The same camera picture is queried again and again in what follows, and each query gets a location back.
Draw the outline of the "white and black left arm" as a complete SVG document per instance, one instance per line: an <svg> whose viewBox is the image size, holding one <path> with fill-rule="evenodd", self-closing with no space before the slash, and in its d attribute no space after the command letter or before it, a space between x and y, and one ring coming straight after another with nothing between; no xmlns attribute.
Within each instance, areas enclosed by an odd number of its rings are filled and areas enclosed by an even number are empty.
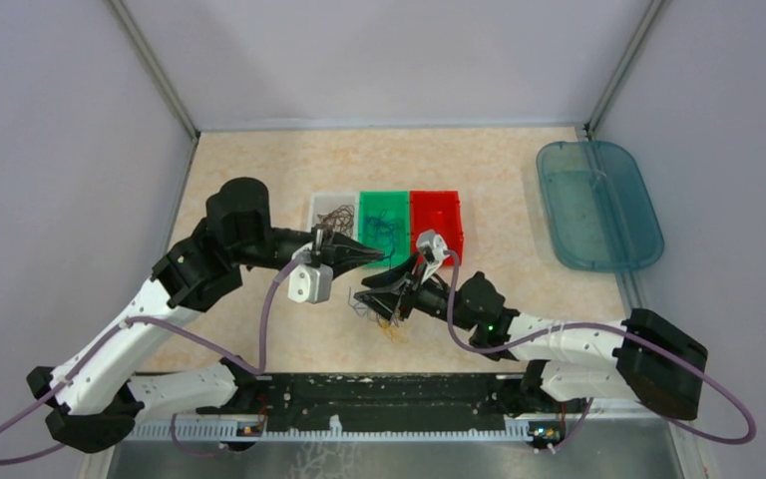
<svg viewBox="0 0 766 479"><path fill-rule="evenodd" d="M259 398L263 362L250 364L226 349L209 367L142 374L143 362L174 335L242 286L242 271L274 271L263 305L268 319L278 289L292 299L327 300L338 276L383 257L379 249L325 228L275 227L260 180L226 182L205 203L192 233L153 266L131 302L75 356L27 377L50 409L45 423L59 444L85 453L106 450L138 425L182 412L251 410Z"/></svg>

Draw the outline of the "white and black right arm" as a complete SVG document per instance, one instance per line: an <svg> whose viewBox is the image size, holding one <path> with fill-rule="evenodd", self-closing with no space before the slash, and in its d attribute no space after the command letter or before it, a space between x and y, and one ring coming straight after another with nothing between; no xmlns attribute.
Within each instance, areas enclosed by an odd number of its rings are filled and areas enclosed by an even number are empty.
<svg viewBox="0 0 766 479"><path fill-rule="evenodd" d="M584 398L632 400L670 419L698 415L708 350L658 313L635 308L624 320L596 323L549 319L506 305L481 271L459 286L412 255L362 280L354 299L385 319L418 310L466 331L469 352L524 361L522 397L535 411Z"/></svg>

